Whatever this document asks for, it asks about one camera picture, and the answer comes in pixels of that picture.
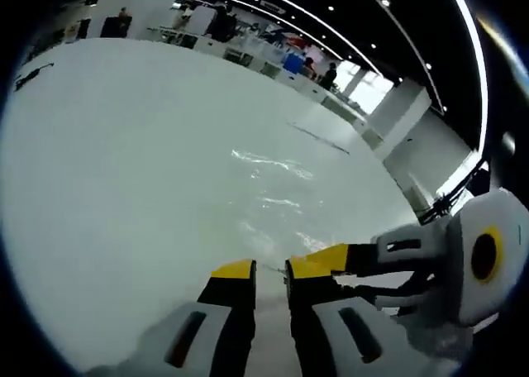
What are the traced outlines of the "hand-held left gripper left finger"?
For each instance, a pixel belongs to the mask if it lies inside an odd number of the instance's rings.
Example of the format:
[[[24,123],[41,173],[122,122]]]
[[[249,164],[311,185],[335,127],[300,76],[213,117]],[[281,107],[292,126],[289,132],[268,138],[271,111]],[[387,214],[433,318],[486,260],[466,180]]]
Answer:
[[[142,333],[136,349],[90,376],[243,376],[255,337],[256,261],[214,270],[195,301]]]

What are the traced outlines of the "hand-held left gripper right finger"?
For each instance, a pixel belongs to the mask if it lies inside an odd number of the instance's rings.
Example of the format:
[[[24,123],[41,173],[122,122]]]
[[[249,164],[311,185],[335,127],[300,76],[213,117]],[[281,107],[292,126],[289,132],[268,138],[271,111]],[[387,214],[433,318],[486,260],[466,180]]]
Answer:
[[[285,262],[291,335],[304,376],[414,376],[416,351],[387,314],[344,292],[324,265]]]

